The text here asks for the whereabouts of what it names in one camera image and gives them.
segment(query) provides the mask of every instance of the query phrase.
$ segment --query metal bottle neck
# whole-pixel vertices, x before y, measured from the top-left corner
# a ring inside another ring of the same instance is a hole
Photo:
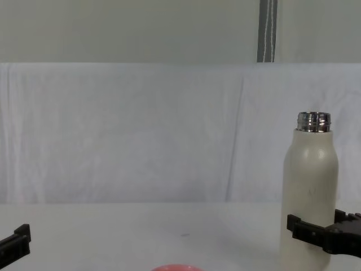
[[[298,131],[327,133],[331,130],[331,115],[325,112],[301,112],[298,114]]]

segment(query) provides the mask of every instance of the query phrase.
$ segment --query white table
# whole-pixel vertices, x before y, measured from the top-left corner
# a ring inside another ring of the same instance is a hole
[[[361,204],[339,204],[360,212]],[[206,271],[277,270],[280,206],[160,203],[0,206],[0,237],[30,223],[31,254],[8,271],[150,271],[187,263]],[[332,256],[332,271],[361,260]]]

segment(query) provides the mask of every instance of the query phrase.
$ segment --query dark vertical pole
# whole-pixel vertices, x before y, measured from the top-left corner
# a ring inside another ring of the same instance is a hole
[[[265,55],[265,62],[273,62],[274,57],[275,57],[278,0],[273,0],[273,14],[271,13],[271,5],[272,5],[272,0],[260,0],[259,1],[257,62],[263,62],[264,55]],[[268,15],[267,35],[266,35],[266,39],[265,39],[267,15]],[[271,55],[272,55],[271,40],[272,40],[273,49],[274,49],[273,57],[271,57]],[[267,42],[266,54],[264,54],[265,42]]]

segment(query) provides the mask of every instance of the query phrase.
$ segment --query black clamp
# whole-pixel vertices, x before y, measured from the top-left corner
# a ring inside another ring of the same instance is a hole
[[[31,241],[30,226],[24,224],[9,236],[0,241],[0,269],[12,264],[14,261],[30,254]]]
[[[361,214],[335,210],[334,224],[324,228],[287,216],[287,229],[292,237],[321,247],[329,254],[347,254],[361,258]]]

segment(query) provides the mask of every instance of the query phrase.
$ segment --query wall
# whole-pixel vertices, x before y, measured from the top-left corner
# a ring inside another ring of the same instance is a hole
[[[1,0],[0,62],[256,62],[255,0]]]
[[[358,0],[279,0],[279,62],[361,62]]]

